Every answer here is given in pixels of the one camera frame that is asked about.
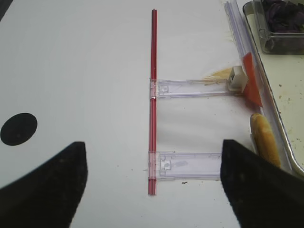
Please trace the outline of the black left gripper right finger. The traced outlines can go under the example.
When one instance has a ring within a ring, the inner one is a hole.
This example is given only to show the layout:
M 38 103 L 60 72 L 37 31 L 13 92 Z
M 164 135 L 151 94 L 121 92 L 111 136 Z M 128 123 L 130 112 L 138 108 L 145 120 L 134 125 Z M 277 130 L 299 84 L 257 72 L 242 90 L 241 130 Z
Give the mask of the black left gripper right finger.
M 224 140 L 220 179 L 242 228 L 302 228 L 304 181 L 235 140 Z

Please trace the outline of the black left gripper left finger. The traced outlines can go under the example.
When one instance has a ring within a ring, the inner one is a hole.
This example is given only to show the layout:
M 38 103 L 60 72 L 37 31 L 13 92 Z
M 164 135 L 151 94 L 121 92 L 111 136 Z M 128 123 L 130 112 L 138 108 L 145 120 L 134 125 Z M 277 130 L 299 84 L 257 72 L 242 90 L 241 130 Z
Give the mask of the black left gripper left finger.
M 2 228 L 68 228 L 86 188 L 84 142 L 74 142 L 0 189 Z

